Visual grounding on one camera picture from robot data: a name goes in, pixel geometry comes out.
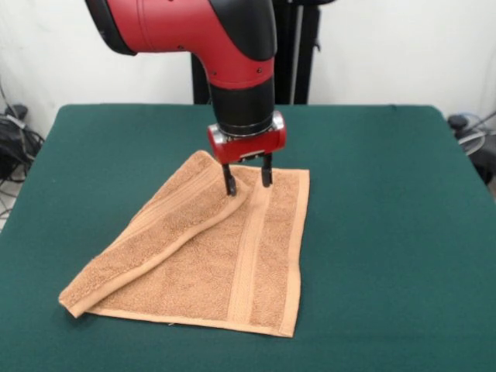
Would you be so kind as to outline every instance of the black stand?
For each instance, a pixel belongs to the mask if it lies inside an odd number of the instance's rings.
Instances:
[[[313,53],[319,48],[319,5],[334,0],[274,0],[277,24],[277,56],[275,60],[276,104],[308,103],[308,90],[312,75]],[[195,104],[210,101],[207,79],[202,63],[191,55],[193,98]]]

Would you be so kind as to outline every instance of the green felt surface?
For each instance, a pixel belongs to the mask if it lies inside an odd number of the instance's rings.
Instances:
[[[0,235],[1,371],[496,369],[496,208],[429,107],[283,107],[309,168],[293,339],[85,315],[59,292],[197,149],[210,107],[82,105]]]

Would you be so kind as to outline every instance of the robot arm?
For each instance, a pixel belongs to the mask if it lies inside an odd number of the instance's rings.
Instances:
[[[209,126],[228,194],[229,163],[264,156],[263,184],[272,183],[271,154],[284,147],[274,112],[276,30],[270,0],[86,0],[102,38],[117,53],[190,51],[203,63],[218,123]]]

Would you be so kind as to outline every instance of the terry cloth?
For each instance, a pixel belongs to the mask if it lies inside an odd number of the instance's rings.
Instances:
[[[308,170],[221,166],[193,154],[126,229],[65,288],[59,302],[84,312],[292,337]]]

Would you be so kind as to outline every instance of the towel hem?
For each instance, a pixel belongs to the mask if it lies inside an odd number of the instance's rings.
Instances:
[[[294,224],[291,231],[288,249],[288,286],[284,315],[279,327],[279,333],[292,337],[295,334],[296,319],[301,294],[300,251],[310,192],[310,172],[300,170],[298,200],[294,213]]]
[[[246,217],[243,232],[238,245],[238,259],[229,296],[228,322],[248,322],[250,320],[253,296],[254,274],[264,226],[265,215],[269,206],[271,188],[262,185],[258,179],[250,201],[249,214]]]
[[[219,172],[217,171],[217,164],[211,164],[209,167],[205,168],[201,173],[190,178],[188,182],[178,188],[174,193],[168,197],[156,201],[154,203],[147,203],[146,206],[148,210],[140,210],[137,215],[133,217],[131,222],[134,224],[135,229],[129,233],[128,229],[125,229],[121,235],[107,248],[107,251],[112,250],[114,247],[124,243],[126,240],[133,238],[134,236],[142,233],[144,230],[150,227],[150,219],[147,217],[153,215],[152,212],[155,209],[162,208],[167,211],[167,215],[173,211],[180,208],[184,203],[188,202],[194,196],[200,194],[209,185],[217,180],[219,177]]]
[[[237,322],[228,322],[224,320],[209,320],[201,318],[186,318],[183,316],[172,315],[149,315],[138,312],[128,312],[126,310],[112,310],[108,308],[96,308],[88,310],[91,314],[111,316],[113,318],[144,320],[148,322],[158,323],[179,323],[188,326],[204,326],[212,328],[222,328],[241,332],[262,333],[270,336],[291,337],[289,335],[278,332],[271,327],[261,325],[242,324]]]

